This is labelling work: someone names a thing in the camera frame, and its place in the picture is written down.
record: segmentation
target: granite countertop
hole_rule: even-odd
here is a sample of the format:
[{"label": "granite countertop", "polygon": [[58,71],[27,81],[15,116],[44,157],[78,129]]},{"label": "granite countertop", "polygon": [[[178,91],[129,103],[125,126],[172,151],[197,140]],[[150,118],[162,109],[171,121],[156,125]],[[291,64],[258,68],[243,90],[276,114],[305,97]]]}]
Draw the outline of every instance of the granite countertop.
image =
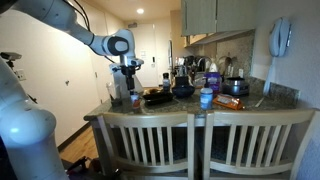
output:
[{"label": "granite countertop", "polygon": [[[122,106],[112,107],[110,100],[107,100],[103,104],[99,105],[97,108],[92,110],[90,113],[84,116],[84,120],[92,121],[96,120],[96,117],[101,113],[111,112],[111,113],[121,113],[121,114],[152,114],[152,113],[165,113],[165,112],[177,112],[177,111],[188,111],[194,114],[205,114],[204,110],[200,109],[200,90],[196,90],[195,93],[183,99],[173,98],[170,102],[165,102],[158,105],[147,106],[144,100],[141,102],[141,107],[139,109],[132,109],[129,99],[124,99]],[[240,97],[244,105],[244,109],[240,111],[262,111],[262,110],[284,110],[284,109],[294,109],[295,106],[292,104],[281,103],[274,99],[265,97],[263,102],[259,107],[255,105],[262,98],[262,95],[250,93],[249,96]],[[213,104],[214,109],[224,109],[234,111],[217,104]]]}]

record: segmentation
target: kitchen cabinet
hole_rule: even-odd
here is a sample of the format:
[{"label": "kitchen cabinet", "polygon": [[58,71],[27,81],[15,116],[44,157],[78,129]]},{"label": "kitchen cabinet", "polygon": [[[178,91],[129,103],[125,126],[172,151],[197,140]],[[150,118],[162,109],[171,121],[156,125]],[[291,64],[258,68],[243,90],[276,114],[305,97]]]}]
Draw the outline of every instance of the kitchen cabinet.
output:
[{"label": "kitchen cabinet", "polygon": [[256,7],[256,0],[181,0],[182,36],[254,29]]},{"label": "kitchen cabinet", "polygon": [[194,44],[207,36],[208,36],[207,34],[191,35],[191,36],[189,36],[189,43]]}]

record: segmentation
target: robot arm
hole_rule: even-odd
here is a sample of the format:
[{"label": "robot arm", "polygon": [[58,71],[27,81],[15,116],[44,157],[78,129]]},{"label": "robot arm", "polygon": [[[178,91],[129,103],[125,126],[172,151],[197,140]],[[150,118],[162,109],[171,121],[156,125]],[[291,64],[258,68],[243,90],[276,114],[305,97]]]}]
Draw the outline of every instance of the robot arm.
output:
[{"label": "robot arm", "polygon": [[77,14],[67,0],[0,0],[0,13],[15,9],[39,21],[66,32],[89,46],[101,56],[120,56],[121,70],[126,76],[130,94],[134,90],[132,75],[144,63],[135,56],[134,37],[131,31],[120,29],[110,36],[96,36],[77,23]]}]

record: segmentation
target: wall outlet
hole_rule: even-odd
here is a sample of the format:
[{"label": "wall outlet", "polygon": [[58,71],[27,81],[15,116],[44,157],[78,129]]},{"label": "wall outlet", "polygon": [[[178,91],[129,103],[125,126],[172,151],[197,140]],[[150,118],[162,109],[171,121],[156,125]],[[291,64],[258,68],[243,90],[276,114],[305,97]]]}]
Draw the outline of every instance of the wall outlet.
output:
[{"label": "wall outlet", "polygon": [[243,69],[239,69],[239,76],[243,78]]},{"label": "wall outlet", "polygon": [[20,81],[25,81],[27,80],[26,76],[24,75],[24,71],[23,69],[18,69],[14,72],[16,74],[16,76],[18,77],[18,79]]}]

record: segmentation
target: doorway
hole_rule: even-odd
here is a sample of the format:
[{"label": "doorway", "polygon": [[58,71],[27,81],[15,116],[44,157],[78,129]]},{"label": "doorway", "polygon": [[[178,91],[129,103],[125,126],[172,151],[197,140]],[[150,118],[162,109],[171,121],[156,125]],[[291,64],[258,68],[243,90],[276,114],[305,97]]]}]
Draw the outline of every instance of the doorway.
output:
[{"label": "doorway", "polygon": [[141,69],[136,72],[142,87],[159,86],[154,28],[154,24],[138,24],[130,28],[134,35],[136,57],[144,61]]}]

